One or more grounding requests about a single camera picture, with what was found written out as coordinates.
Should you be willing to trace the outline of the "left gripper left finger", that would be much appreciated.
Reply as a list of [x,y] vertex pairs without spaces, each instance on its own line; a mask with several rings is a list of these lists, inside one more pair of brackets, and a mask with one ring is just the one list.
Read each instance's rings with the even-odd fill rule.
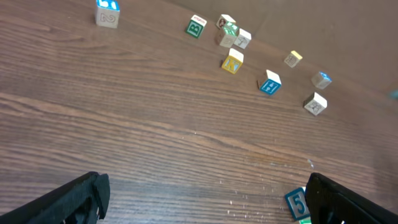
[[109,200],[109,175],[91,171],[1,215],[1,223],[96,224],[105,218]]

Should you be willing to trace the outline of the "plain wooden picture block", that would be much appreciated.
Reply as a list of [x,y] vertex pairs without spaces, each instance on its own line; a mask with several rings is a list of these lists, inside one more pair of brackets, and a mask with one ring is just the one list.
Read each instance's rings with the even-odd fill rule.
[[303,220],[310,216],[305,200],[305,190],[306,187],[299,187],[284,196],[294,221]]

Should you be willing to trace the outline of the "green F letter block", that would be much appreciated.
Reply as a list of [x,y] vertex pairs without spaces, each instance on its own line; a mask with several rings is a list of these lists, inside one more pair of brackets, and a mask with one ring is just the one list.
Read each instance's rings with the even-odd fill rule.
[[312,224],[312,223],[311,223],[311,219],[308,218],[308,219],[300,220],[299,224]]

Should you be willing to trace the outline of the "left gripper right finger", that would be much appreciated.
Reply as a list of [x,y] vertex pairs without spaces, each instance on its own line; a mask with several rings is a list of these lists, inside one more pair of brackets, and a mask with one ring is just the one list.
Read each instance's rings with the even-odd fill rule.
[[397,224],[397,214],[320,173],[310,175],[305,201],[312,223]]

